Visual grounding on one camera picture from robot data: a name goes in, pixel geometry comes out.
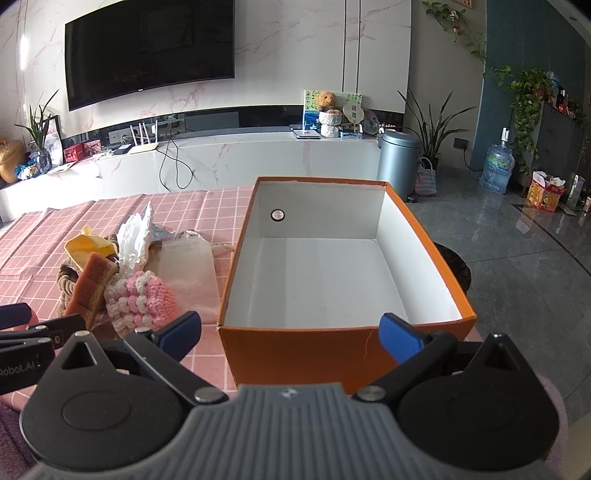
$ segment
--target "gold decoration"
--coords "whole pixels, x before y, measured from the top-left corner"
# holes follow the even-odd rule
[[[6,183],[15,183],[17,176],[14,169],[25,161],[25,145],[20,140],[13,140],[8,145],[0,146],[0,177]]]

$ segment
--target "white marble wall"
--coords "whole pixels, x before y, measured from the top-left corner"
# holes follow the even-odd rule
[[[0,16],[0,136],[19,138],[12,124],[22,122],[24,105],[57,89],[50,109],[64,136],[196,109],[298,104],[305,88],[358,91],[370,108],[404,111],[396,91],[408,82],[411,0],[236,0],[234,79],[146,90],[69,112],[64,25],[115,1],[17,0]]]

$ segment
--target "cardboard box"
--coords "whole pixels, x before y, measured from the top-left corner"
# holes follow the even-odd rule
[[[476,322],[388,183],[259,178],[218,320],[236,383],[341,382],[353,393],[396,365],[378,339],[386,312],[459,339]]]
[[[530,190],[527,193],[527,201],[535,208],[547,212],[555,212],[560,197],[565,192],[564,188],[551,185],[540,172],[533,172]]]

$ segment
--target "woven bag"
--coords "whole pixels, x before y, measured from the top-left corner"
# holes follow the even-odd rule
[[[427,160],[430,168],[425,168],[425,160]],[[414,191],[421,197],[435,195],[437,193],[437,185],[435,182],[435,170],[433,170],[431,160],[427,157],[421,157],[418,162]]]

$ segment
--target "potted plant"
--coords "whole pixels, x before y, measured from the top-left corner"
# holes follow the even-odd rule
[[[418,123],[418,132],[412,128],[413,132],[415,132],[423,142],[423,156],[427,157],[431,164],[433,165],[433,170],[437,170],[437,165],[439,164],[439,159],[437,155],[439,154],[439,149],[441,148],[441,144],[443,141],[451,134],[457,134],[461,132],[468,132],[465,128],[455,128],[452,130],[447,130],[447,126],[449,122],[461,115],[463,113],[469,112],[470,110],[474,110],[475,106],[470,106],[468,108],[464,108],[464,110],[459,111],[458,113],[454,113],[453,115],[449,115],[443,118],[443,114],[445,112],[445,108],[449,103],[450,98],[452,98],[452,93],[450,92],[447,95],[447,99],[441,106],[439,110],[439,117],[434,118],[433,114],[431,113],[431,104],[429,103],[429,116],[428,119],[423,115],[423,111],[421,110],[420,105],[418,104],[416,98],[414,97],[413,93],[409,90],[408,93],[410,94],[410,99],[405,97],[400,91],[398,92],[410,112],[414,115],[415,119],[417,119]]]
[[[49,117],[45,117],[45,109],[47,108],[47,105],[49,105],[49,102],[53,100],[57,92],[58,90],[56,90],[56,92],[49,98],[49,100],[43,107],[39,105],[40,113],[38,119],[37,108],[35,108],[35,111],[33,111],[32,107],[29,105],[30,127],[20,124],[14,124],[16,127],[26,128],[29,134],[31,135],[31,138],[33,139],[32,143],[34,143],[37,147],[37,151],[33,154],[33,159],[35,159],[35,162],[37,163],[37,166],[39,167],[39,171],[41,173],[47,173],[51,170],[51,156],[45,148],[45,138],[47,136],[47,131],[49,130],[50,119]]]

